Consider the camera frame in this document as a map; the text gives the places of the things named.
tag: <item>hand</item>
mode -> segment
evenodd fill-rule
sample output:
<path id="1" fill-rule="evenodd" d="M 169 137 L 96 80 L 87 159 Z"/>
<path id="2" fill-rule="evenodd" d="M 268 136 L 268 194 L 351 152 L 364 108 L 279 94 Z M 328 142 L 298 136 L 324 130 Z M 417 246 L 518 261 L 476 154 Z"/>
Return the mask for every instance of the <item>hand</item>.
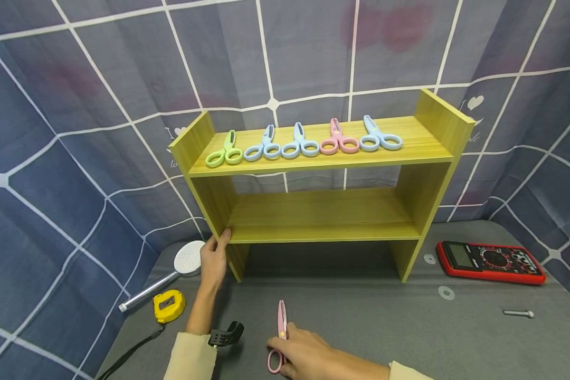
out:
<path id="1" fill-rule="evenodd" d="M 269 347 L 281 351 L 288 362 L 281 375 L 293 380 L 388 380 L 389 369 L 333 349 L 314 332 L 288 323 L 288 340 L 272 337 Z"/>
<path id="2" fill-rule="evenodd" d="M 226 276 L 226 245 L 230 241 L 230 229 L 225 229 L 216 239 L 211 236 L 201 248 L 201 288 L 217 291 Z"/>

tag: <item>black plastic clip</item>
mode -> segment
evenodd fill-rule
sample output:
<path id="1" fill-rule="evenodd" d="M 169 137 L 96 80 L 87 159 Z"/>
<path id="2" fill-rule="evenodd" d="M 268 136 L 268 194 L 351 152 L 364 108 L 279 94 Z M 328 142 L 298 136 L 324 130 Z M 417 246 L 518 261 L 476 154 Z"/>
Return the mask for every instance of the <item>black plastic clip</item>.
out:
<path id="1" fill-rule="evenodd" d="M 211 337 L 209 338 L 209 345 L 216 347 L 225 347 L 231 344 L 238 343 L 243 335 L 245 326 L 238 322 L 233 321 L 228 328 L 228 331 L 212 329 Z"/>

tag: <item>pink scissors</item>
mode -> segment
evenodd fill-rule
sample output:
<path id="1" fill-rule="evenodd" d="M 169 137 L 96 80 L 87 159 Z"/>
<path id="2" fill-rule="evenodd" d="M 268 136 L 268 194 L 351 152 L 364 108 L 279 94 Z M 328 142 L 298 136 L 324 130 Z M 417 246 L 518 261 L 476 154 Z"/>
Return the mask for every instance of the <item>pink scissors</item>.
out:
<path id="1" fill-rule="evenodd" d="M 285 310 L 285 301 L 279 301 L 279 311 L 277 314 L 277 327 L 278 327 L 278 335 L 281 339 L 288 340 L 289 336 L 287 335 L 287 311 Z M 274 353 L 277 353 L 279 356 L 279 366 L 275 369 L 270 368 L 270 357 Z M 287 362 L 285 355 L 282 352 L 277 351 L 276 349 L 272 349 L 268 353 L 268 371 L 273 375 L 276 375 L 279 371 L 281 371 L 281 367 Z"/>
<path id="2" fill-rule="evenodd" d="M 340 122 L 335 117 L 331 120 L 329 125 L 329 132 L 331 132 L 331 137 L 329 139 L 321 141 L 319 150 L 324 155 L 333 155 L 333 153 L 338 151 L 338 147 L 342 149 L 344 153 L 356 153 L 359 150 L 359 140 L 353 137 L 347 137 L 342 135 L 342 127 L 340 127 Z M 345 144 L 354 144 L 354 147 L 346 147 Z M 325 148 L 326 145 L 333 145 L 333 148 Z"/>

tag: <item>wooden shelf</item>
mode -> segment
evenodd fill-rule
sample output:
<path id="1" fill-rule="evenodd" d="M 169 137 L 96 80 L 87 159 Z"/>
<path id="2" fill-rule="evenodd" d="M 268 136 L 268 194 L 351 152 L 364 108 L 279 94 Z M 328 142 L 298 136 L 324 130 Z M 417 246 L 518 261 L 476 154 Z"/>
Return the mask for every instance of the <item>wooden shelf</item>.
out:
<path id="1" fill-rule="evenodd" d="M 312 169 L 335 169 L 385 165 L 446 163 L 454 159 L 454 156 L 444 148 L 414 116 L 394 117 L 392 119 L 374 120 L 380 130 L 385 133 L 399 135 L 404 141 L 404 147 L 398 151 L 378 149 L 375 152 L 359 151 L 353 155 L 338 151 L 332 156 L 318 155 L 305 157 L 300 155 L 295 159 L 288 160 L 279 157 L 276 160 L 268 160 L 261 157 L 253 163 L 243 160 L 237 165 L 223 164 L 217 168 L 208 168 L 205 158 L 214 151 L 224 146 L 226 133 L 216 133 L 206 148 L 190 168 L 190 177 L 232 176 L 242 174 L 262 174 L 276 172 L 294 172 L 298 170 Z M 345 136 L 356 137 L 367 135 L 363 121 L 350 121 L 340 123 Z M 329 124 L 304 125 L 306 139 L 318 143 L 329 137 Z M 242 151 L 257 145 L 262 140 L 264 129 L 253 131 L 239 131 L 236 133 L 236 148 Z M 274 142 L 281 147 L 293 141 L 293 127 L 277 128 L 274 133 Z"/>
<path id="2" fill-rule="evenodd" d="M 212 233 L 220 236 L 232 229 L 226 254 L 237 281 L 242 280 L 250 244 L 351 240 L 388 240 L 401 281 L 407 280 L 474 121 L 426 89 L 413 116 L 374 121 L 382 132 L 401 136 L 403 148 L 293 160 L 262 157 L 208 168 L 205 157 L 223 147 L 225 133 L 215 132 L 207 112 L 169 145 Z M 362 121 L 341 125 L 346 136 L 366 135 Z M 329 137 L 329 124 L 304 129 L 309 140 Z M 245 151 L 257 145 L 263 132 L 237 132 L 236 147 Z M 291 141 L 293 127 L 276 130 L 275 143 Z M 386 165 L 401 165 L 396 188 L 241 195 L 232 181 L 234 175 Z"/>
<path id="3" fill-rule="evenodd" d="M 394 188 L 238 196 L 230 243 L 419 239 Z"/>

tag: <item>green scissors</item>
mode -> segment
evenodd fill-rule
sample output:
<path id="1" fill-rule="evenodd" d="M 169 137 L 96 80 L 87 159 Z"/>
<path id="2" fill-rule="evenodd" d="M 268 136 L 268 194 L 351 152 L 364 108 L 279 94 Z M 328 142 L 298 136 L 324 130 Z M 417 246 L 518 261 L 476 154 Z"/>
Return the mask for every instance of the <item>green scissors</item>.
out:
<path id="1" fill-rule="evenodd" d="M 234 140 L 236 139 L 236 132 L 230 129 L 226 139 L 224 140 L 224 148 L 216 152 L 210 153 L 205 159 L 205 165 L 209 168 L 217 168 L 223 164 L 224 161 L 230 165 L 236 165 L 243 160 L 243 152 L 234 147 Z"/>

